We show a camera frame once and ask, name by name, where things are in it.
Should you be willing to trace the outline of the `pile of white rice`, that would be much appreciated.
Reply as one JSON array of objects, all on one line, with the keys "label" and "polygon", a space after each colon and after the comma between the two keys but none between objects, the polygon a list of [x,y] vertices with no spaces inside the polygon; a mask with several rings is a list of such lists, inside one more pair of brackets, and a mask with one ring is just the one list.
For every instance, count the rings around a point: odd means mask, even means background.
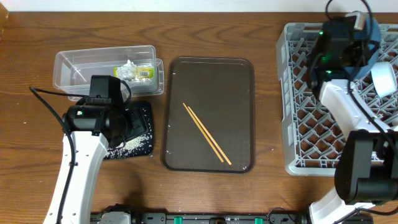
[{"label": "pile of white rice", "polygon": [[129,157],[148,156],[154,149],[154,130],[149,125],[148,132],[128,141],[119,149],[108,149],[104,160],[125,159]]}]

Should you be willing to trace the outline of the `white napkin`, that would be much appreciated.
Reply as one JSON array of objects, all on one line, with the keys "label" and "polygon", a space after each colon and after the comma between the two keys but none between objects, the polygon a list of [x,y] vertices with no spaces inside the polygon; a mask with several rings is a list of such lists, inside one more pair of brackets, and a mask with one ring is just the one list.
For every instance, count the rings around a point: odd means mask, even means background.
[{"label": "white napkin", "polygon": [[121,80],[133,82],[137,79],[137,65],[128,60],[127,63],[117,68],[118,77]]}]

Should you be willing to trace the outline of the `yellow green snack wrapper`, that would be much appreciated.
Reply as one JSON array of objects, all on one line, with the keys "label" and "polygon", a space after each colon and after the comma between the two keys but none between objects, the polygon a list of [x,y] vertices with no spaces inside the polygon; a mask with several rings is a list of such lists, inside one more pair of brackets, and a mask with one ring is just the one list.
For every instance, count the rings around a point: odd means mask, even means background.
[{"label": "yellow green snack wrapper", "polygon": [[[118,67],[114,67],[113,73],[115,77],[119,78],[117,74],[117,68]],[[145,82],[152,79],[153,77],[154,77],[154,67],[138,67],[137,79],[134,82]]]}]

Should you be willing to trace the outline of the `wooden chopstick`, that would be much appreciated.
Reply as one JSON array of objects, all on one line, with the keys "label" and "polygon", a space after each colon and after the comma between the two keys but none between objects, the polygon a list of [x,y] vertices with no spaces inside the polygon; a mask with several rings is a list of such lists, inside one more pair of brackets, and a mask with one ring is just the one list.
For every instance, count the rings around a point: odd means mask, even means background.
[{"label": "wooden chopstick", "polygon": [[194,117],[193,113],[190,111],[188,106],[185,103],[182,103],[182,105],[184,106],[184,108],[186,109],[186,111],[190,115],[191,119],[196,124],[197,128],[200,130],[200,132],[202,133],[202,135],[204,136],[204,138],[206,139],[206,141],[208,142],[208,144],[210,145],[210,147],[212,148],[212,150],[214,151],[214,153],[216,154],[218,159],[221,161],[221,163],[224,163],[224,159],[222,158],[221,154],[218,152],[218,150],[216,149],[215,145],[212,143],[212,141],[210,140],[209,136],[205,133],[205,130],[199,124],[198,120]]},{"label": "wooden chopstick", "polygon": [[223,157],[222,159],[220,159],[221,162],[226,161],[230,166],[232,165],[232,162],[230,161],[230,159],[227,157],[227,155],[224,153],[224,151],[222,150],[222,148],[220,147],[220,145],[215,141],[214,137],[210,134],[209,130],[206,129],[206,127],[204,126],[204,124],[200,121],[200,119],[198,118],[198,116],[195,114],[195,112],[191,109],[191,107],[187,107],[187,109],[189,110],[189,112],[191,112],[192,116],[194,117],[195,121],[198,123],[198,125],[200,126],[200,128],[204,131],[206,137],[210,140],[210,144],[211,146],[214,148],[214,150],[217,151],[217,155]]}]

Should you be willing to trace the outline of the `dark blue plate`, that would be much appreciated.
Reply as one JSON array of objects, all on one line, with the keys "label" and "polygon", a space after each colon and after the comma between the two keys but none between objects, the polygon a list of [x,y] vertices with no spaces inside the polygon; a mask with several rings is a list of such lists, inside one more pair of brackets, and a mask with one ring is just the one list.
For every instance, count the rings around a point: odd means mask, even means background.
[{"label": "dark blue plate", "polygon": [[366,76],[379,56],[381,31],[375,18],[367,15],[362,30],[353,29],[350,43],[343,51],[348,79],[353,81]]}]

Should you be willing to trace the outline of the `light blue bowl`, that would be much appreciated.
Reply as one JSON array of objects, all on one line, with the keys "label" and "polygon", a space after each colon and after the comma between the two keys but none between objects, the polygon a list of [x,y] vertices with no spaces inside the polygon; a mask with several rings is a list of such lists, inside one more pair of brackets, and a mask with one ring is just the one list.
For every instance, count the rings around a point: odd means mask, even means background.
[{"label": "light blue bowl", "polygon": [[389,62],[376,62],[371,69],[371,76],[380,98],[389,96],[397,90],[396,76]]}]

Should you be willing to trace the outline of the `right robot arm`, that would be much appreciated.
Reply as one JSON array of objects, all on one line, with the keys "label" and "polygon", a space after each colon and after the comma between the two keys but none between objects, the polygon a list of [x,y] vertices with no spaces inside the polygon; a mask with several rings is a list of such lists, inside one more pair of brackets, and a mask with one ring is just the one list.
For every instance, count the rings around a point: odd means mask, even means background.
[{"label": "right robot arm", "polygon": [[335,186],[309,206],[310,223],[343,223],[397,200],[397,132],[371,111],[354,85],[375,66],[380,41],[371,16],[334,18],[323,24],[308,56],[307,85],[346,139]]}]

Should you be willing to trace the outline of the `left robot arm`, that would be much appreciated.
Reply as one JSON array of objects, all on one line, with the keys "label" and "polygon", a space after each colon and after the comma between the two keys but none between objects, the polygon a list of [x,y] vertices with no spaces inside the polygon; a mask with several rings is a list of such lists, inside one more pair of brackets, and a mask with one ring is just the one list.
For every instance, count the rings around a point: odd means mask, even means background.
[{"label": "left robot arm", "polygon": [[67,179],[70,146],[67,137],[63,139],[63,153],[60,173],[53,194],[45,223],[56,223],[57,218],[61,223],[88,223],[93,204],[96,181],[101,163],[104,159],[124,159],[128,157],[147,156],[152,153],[154,138],[152,129],[152,111],[146,101],[133,103],[146,122],[148,130],[131,140],[119,149],[110,149],[107,140],[101,134],[93,136],[88,131],[72,133],[72,142],[76,152],[77,166],[75,166],[71,183],[66,192],[62,214],[58,215],[62,198],[63,183]]}]

